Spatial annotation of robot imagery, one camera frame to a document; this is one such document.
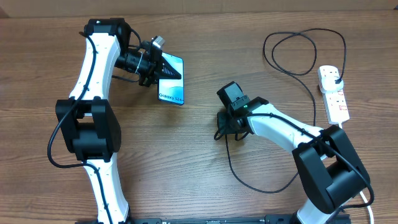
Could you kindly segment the blue screen smartphone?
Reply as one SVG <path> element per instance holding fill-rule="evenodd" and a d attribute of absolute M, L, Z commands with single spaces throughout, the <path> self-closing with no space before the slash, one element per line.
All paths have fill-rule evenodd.
<path fill-rule="evenodd" d="M 181 74 L 181 79 L 160 79 L 158 84 L 158 99 L 160 101 L 184 104 L 184 65 L 183 59 L 171 54 L 163 53 L 163 58 Z"/>

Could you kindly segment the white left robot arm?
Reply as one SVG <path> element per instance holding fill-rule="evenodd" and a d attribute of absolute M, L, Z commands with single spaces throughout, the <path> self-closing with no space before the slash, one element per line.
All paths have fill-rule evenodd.
<path fill-rule="evenodd" d="M 86 52 L 78 81 L 68 99 L 55 106 L 58 124 L 47 146 L 52 158 L 52 144 L 61 132 L 68 151 L 76 156 L 75 167 L 84 167 L 96 199 L 95 223 L 134 223 L 130 206 L 123 194 L 118 171 L 121 127 L 109 103 L 113 70 L 120 68 L 138 76 L 140 86 L 157 85 L 160 101 L 184 104 L 183 59 L 162 50 L 164 39 L 130 43 L 136 31 L 121 17 L 90 19 L 81 35 Z"/>

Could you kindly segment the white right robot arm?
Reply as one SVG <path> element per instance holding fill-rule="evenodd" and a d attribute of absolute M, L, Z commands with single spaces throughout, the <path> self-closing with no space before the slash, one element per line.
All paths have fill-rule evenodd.
<path fill-rule="evenodd" d="M 301 123 L 261 97 L 250 100 L 236 82 L 217 95 L 226 109 L 217 114 L 215 140 L 233 134 L 240 141 L 254 134 L 293 155 L 307 201 L 293 214 L 266 215 L 266 223 L 351 223 L 347 209 L 373 203 L 369 174 L 339 126 Z"/>

